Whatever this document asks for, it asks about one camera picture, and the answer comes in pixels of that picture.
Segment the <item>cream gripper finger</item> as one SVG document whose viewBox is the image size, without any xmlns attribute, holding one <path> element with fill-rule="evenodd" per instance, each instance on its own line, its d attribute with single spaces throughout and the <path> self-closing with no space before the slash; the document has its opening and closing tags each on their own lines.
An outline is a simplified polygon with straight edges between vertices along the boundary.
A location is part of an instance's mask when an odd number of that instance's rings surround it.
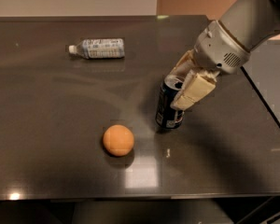
<svg viewBox="0 0 280 224">
<path fill-rule="evenodd" d="M 181 90 L 177 93 L 170 107 L 185 111 L 207 96 L 217 84 L 218 71 L 193 71 L 187 74 Z"/>
<path fill-rule="evenodd" d="M 175 67 L 170 72 L 170 75 L 186 77 L 188 74 L 193 74 L 195 62 L 193 59 L 193 50 L 188 50 L 176 63 Z"/>
</svg>

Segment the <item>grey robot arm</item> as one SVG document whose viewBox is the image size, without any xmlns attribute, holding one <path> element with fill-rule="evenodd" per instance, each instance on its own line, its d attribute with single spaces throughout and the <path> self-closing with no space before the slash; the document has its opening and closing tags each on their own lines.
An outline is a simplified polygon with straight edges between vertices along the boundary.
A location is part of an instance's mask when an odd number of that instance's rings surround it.
<svg viewBox="0 0 280 224">
<path fill-rule="evenodd" d="M 232 74 L 261 43 L 280 34 L 280 0 L 237 0 L 211 21 L 172 73 L 184 78 L 171 108 L 186 110 L 207 96 L 220 74 Z"/>
</svg>

